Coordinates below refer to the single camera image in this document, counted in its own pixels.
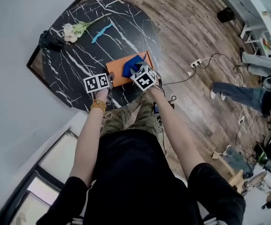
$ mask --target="floor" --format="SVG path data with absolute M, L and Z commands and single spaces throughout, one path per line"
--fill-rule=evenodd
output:
M 222 53 L 233 63 L 240 64 L 238 51 L 244 47 L 249 53 L 251 47 L 245 47 L 238 34 L 243 25 L 238 20 L 221 23 L 216 13 L 226 7 L 223 0 L 128 0 L 145 11 L 158 29 L 162 47 L 159 72 L 164 83 L 182 81 L 188 78 L 187 72 L 194 72 L 190 63 L 201 58 L 210 57 L 214 53 Z M 227 75 L 212 60 L 207 69 L 197 68 L 196 74 L 187 82 L 165 86 L 169 99 L 175 95 L 175 111 L 191 130 L 196 146 L 206 162 L 213 164 L 218 171 L 228 177 L 227 170 L 219 161 L 211 158 L 213 151 L 223 152 L 227 145 L 235 145 L 235 137 L 239 130 L 238 119 L 246 115 L 246 127 L 250 127 L 256 111 L 234 103 L 230 99 L 221 101 L 219 97 L 212 100 L 209 89 L 213 81 L 234 83 L 236 74 L 233 64 L 224 56 L 215 55 L 219 64 L 230 75 Z M 33 66 L 41 69 L 40 55 Z M 257 87 L 259 77 L 251 75 L 245 67 L 240 68 L 243 81 L 247 87 Z M 269 140 L 267 119 L 258 118 L 253 127 L 247 131 L 243 126 L 239 130 L 237 144 L 252 153 L 256 141 L 265 135 Z M 167 159 L 171 169 L 183 176 L 181 166 L 167 141 Z

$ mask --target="electrical outlet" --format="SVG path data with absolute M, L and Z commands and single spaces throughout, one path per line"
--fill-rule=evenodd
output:
M 239 125 L 243 124 L 244 119 L 245 119 L 245 117 L 244 117 L 244 116 L 242 116 L 242 117 L 241 117 L 241 119 L 239 119 L 239 121 L 238 121 Z
M 197 67 L 199 64 L 202 63 L 202 60 L 201 59 L 198 59 L 196 60 L 195 62 L 192 62 L 190 67 L 193 68 L 193 67 Z

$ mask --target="orange tray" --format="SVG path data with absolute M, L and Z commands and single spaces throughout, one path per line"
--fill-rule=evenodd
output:
M 137 54 L 133 54 L 133 55 L 127 56 L 125 58 L 120 58 L 120 59 L 117 59 L 115 61 L 108 62 L 106 64 L 108 72 L 109 73 L 111 73 L 111 72 L 115 73 L 115 79 L 113 81 L 113 86 L 114 87 L 118 87 L 120 85 L 132 82 L 132 80 L 130 78 L 123 77 L 122 74 L 123 74 L 124 64 L 126 62 L 128 62 L 130 59 L 132 59 L 133 57 L 135 57 L 136 55 L 140 55 L 140 57 L 142 57 L 142 58 L 144 58 L 144 56 L 147 55 L 146 59 L 145 59 L 145 62 L 147 62 L 147 64 L 151 68 L 154 69 L 154 66 L 152 64 L 152 60 L 151 60 L 151 56 L 150 56 L 149 51 L 139 52 Z

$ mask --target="round table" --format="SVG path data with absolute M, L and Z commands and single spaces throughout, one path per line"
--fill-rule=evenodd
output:
M 89 111 L 92 94 L 85 90 L 83 79 L 106 71 L 106 63 L 139 52 L 149 51 L 158 68 L 160 46 L 155 25 L 140 8 L 125 0 L 87 0 L 66 10 L 50 28 L 54 37 L 63 36 L 66 23 L 91 22 L 75 43 L 67 42 L 61 51 L 43 50 L 45 79 L 52 92 L 68 106 Z M 105 26 L 104 34 L 92 39 Z M 106 110 L 119 108 L 136 99 L 141 90 L 132 82 L 113 89 L 113 102 Z

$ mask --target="black trash can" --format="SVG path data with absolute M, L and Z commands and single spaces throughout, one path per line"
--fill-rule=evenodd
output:
M 234 12 L 231 10 L 230 7 L 224 8 L 221 12 L 217 13 L 217 18 L 220 22 L 225 23 L 235 19 Z

